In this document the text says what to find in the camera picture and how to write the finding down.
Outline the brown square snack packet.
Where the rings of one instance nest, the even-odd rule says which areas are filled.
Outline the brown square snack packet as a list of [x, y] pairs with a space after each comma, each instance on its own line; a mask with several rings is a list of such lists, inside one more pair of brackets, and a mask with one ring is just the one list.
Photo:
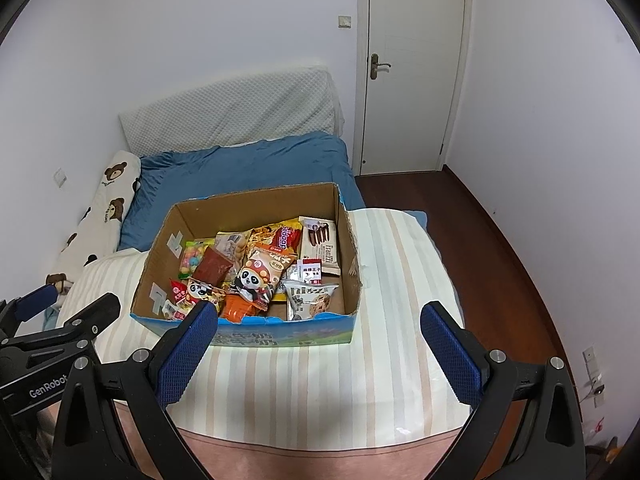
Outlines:
[[207, 247], [200, 264], [192, 274], [192, 278], [219, 287], [224, 282], [232, 266], [232, 260], [215, 248]]

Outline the red star snack packet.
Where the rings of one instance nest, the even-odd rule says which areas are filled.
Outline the red star snack packet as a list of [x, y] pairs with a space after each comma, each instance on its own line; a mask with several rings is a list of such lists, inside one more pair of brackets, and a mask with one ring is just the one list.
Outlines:
[[170, 281], [170, 296], [172, 298], [172, 303], [176, 307], [182, 307], [185, 304], [188, 304], [188, 288], [186, 287], [186, 283], [183, 281]]

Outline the yellow red noodle snack bag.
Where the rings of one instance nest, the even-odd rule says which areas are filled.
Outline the yellow red noodle snack bag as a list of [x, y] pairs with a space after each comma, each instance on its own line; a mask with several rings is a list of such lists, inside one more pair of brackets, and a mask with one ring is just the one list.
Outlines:
[[256, 247], [269, 247], [276, 252], [297, 254], [303, 226], [297, 218], [282, 220], [252, 229], [246, 245], [249, 256]]

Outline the yellow panda snack bag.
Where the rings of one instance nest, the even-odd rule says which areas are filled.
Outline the yellow panda snack bag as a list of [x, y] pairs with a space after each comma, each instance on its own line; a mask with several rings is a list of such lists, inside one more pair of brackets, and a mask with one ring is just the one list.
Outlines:
[[200, 301], [210, 302], [216, 312], [221, 314], [222, 308], [224, 307], [224, 297], [226, 296], [226, 292], [223, 289], [194, 280], [193, 278], [189, 278], [183, 283], [186, 283], [186, 287], [188, 288], [189, 303], [182, 307], [175, 306], [176, 312], [172, 315], [173, 318], [182, 320]]

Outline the beige yellow-edged snack bag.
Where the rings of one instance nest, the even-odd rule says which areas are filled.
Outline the beige yellow-edged snack bag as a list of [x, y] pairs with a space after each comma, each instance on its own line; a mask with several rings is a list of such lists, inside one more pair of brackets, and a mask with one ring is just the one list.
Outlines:
[[250, 234], [252, 234], [251, 230], [236, 232], [220, 231], [216, 234], [214, 248], [217, 252], [220, 252], [232, 261], [232, 267], [224, 278], [227, 284], [231, 284], [234, 281], [236, 274], [238, 274], [242, 268]]

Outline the beige chocolate stick packet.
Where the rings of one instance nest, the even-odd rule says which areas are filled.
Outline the beige chocolate stick packet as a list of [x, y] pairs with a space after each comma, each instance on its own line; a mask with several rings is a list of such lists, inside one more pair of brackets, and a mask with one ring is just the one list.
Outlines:
[[341, 275], [338, 262], [338, 238], [336, 225], [333, 220], [300, 216], [303, 226], [300, 256], [303, 259], [317, 259], [320, 261], [324, 274]]

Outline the wall socket with plug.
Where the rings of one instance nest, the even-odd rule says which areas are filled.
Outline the wall socket with plug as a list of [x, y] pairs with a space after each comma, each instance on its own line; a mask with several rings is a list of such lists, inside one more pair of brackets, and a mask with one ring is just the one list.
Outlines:
[[605, 384], [600, 372], [600, 366], [596, 356], [596, 352], [593, 347], [588, 347], [582, 352], [584, 358], [585, 367], [588, 375], [588, 382], [586, 388], [588, 392], [584, 396], [585, 400], [591, 400], [593, 406], [598, 408], [604, 403]]

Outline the colourful gumball candy bag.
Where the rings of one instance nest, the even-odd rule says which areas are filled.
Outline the colourful gumball candy bag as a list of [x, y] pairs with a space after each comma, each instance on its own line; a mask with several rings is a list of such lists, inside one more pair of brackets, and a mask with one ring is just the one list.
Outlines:
[[180, 281], [187, 280], [193, 275], [204, 257], [204, 252], [213, 244], [215, 244], [213, 238], [189, 240], [184, 244], [178, 270], [178, 279]]

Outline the white grey snack packet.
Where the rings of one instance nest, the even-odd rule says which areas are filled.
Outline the white grey snack packet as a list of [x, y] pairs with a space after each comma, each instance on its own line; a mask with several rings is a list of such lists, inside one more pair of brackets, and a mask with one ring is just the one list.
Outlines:
[[332, 296], [340, 285], [285, 281], [284, 287], [288, 300], [288, 320], [307, 321], [329, 311]]

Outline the wall light switch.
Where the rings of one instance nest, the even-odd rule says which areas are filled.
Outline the wall light switch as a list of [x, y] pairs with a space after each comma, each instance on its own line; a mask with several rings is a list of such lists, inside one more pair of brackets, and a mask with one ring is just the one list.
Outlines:
[[339, 28], [351, 28], [352, 27], [352, 18], [349, 15], [340, 15], [338, 17], [338, 27]]

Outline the orange snack packet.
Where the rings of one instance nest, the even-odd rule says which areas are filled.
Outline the orange snack packet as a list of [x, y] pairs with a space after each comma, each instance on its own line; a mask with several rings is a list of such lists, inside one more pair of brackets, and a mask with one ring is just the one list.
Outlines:
[[224, 297], [224, 307], [221, 311], [221, 317], [231, 323], [240, 324], [243, 318], [248, 316], [259, 316], [262, 309], [259, 309], [251, 302], [245, 300], [237, 294], [227, 294]]

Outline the white door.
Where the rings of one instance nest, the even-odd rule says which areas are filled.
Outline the white door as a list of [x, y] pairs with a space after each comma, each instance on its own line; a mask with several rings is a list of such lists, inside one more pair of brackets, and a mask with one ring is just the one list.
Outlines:
[[[473, 0], [357, 0], [352, 168], [442, 169], [457, 118]], [[370, 79], [370, 55], [390, 63]]]

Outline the blue bed sheet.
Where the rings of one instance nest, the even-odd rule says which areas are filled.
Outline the blue bed sheet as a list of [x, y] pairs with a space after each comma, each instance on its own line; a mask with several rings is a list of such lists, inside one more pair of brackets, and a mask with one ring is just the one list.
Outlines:
[[150, 249], [170, 207], [184, 200], [326, 182], [337, 184], [348, 210], [366, 206], [349, 167], [346, 144], [322, 131], [228, 148], [143, 156], [138, 189], [122, 222], [118, 248]]

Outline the bear print long pillow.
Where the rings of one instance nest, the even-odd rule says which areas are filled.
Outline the bear print long pillow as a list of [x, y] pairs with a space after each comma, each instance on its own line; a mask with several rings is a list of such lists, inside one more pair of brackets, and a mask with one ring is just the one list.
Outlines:
[[140, 176], [140, 158], [126, 151], [117, 152], [102, 172], [90, 206], [46, 277], [60, 295], [68, 293], [85, 266], [116, 252]]

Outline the orange panda snack bag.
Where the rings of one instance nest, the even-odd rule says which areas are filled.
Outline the orange panda snack bag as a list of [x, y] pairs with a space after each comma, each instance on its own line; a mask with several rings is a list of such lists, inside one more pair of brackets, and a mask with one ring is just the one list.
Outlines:
[[236, 274], [231, 291], [267, 311], [283, 273], [296, 259], [290, 252], [256, 247]]

